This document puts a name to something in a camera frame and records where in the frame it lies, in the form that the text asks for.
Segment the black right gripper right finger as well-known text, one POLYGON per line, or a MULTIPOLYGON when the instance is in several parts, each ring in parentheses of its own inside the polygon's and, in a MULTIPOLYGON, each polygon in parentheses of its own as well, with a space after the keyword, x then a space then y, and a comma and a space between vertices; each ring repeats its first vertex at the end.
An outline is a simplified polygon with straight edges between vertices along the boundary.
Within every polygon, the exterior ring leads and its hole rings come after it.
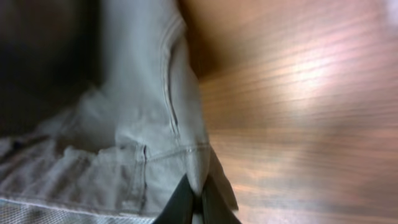
POLYGON ((211 176, 207 177, 201 198, 204 224, 241 224, 227 206, 211 176))

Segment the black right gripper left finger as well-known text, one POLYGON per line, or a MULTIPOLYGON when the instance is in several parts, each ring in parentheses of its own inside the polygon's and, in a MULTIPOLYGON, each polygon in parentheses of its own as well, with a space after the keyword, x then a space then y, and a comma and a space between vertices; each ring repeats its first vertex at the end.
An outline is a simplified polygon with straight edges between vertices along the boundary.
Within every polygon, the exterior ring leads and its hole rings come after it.
POLYGON ((194 198, 188 177, 184 175, 153 224, 191 224, 194 198))

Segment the grey shorts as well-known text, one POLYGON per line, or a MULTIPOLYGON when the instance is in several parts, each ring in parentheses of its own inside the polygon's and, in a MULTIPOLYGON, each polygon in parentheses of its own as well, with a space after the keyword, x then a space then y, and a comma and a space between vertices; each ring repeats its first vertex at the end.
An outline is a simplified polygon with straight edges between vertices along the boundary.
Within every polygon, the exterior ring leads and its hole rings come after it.
POLYGON ((102 82, 20 135, 1 135, 2 223, 153 223, 181 178, 204 223, 209 142, 178 1, 101 1, 102 82))

